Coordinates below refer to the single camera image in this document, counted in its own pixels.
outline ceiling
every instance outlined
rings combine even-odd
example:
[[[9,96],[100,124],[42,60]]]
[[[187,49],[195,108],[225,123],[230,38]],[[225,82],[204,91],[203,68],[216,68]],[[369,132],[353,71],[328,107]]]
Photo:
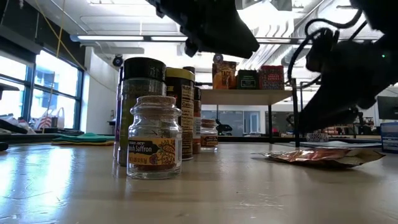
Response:
[[[36,0],[26,1],[37,8]],[[61,25],[63,1],[38,2],[48,18]],[[287,1],[292,1],[292,11],[277,9],[278,7],[282,9],[281,3]],[[312,11],[320,2],[322,2],[320,7]],[[256,37],[304,37],[305,23],[303,22],[305,21],[301,20],[309,12],[312,13],[307,19],[324,17],[336,22],[346,22],[356,12],[352,9],[339,9],[339,6],[349,6],[349,0],[272,0],[271,2],[258,0],[258,3],[239,11],[239,15]],[[168,17],[163,19],[157,17],[155,8],[145,0],[65,0],[64,11],[63,28],[70,34],[181,35],[178,24]],[[320,26],[325,25],[316,23],[310,30]],[[341,36],[349,37],[354,31],[355,28],[344,30]],[[380,33],[371,31],[369,27],[358,35],[358,37],[374,38],[379,36]],[[211,72],[213,54],[199,53],[193,58],[187,57],[183,53],[182,43],[97,42],[93,45],[96,54],[108,63],[115,54],[122,52],[124,58],[152,57],[171,67],[194,66],[199,72]],[[257,69],[265,63],[280,64],[291,49],[292,46],[267,44],[261,45],[261,48],[250,59],[243,60],[230,56],[225,56],[224,59],[238,62],[240,68]],[[315,75],[306,71],[302,64],[302,60],[297,64],[294,76],[302,80],[314,77]]]

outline wooden table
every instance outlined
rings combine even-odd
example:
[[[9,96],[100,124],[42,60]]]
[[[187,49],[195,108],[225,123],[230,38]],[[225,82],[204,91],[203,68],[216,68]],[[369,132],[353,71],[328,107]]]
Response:
[[[398,158],[347,171],[267,162],[267,144],[221,144],[180,177],[132,180],[111,147],[0,152],[0,223],[398,223]]]

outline gold lid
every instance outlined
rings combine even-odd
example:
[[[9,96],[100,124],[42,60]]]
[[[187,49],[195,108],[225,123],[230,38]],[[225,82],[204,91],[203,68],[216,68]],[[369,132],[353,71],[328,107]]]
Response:
[[[166,78],[167,77],[184,78],[193,82],[195,81],[195,75],[182,68],[166,68]]]

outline shelf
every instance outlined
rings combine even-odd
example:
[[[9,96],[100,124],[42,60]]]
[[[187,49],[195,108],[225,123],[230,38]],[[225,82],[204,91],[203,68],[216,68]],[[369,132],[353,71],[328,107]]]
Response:
[[[291,90],[201,90],[203,105],[273,105],[292,96]]]

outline copper foil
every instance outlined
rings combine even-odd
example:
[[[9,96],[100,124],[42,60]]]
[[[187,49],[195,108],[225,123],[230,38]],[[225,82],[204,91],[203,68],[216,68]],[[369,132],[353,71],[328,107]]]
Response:
[[[370,148],[314,148],[292,152],[259,153],[267,159],[298,165],[322,166],[334,168],[356,167],[384,157]]]

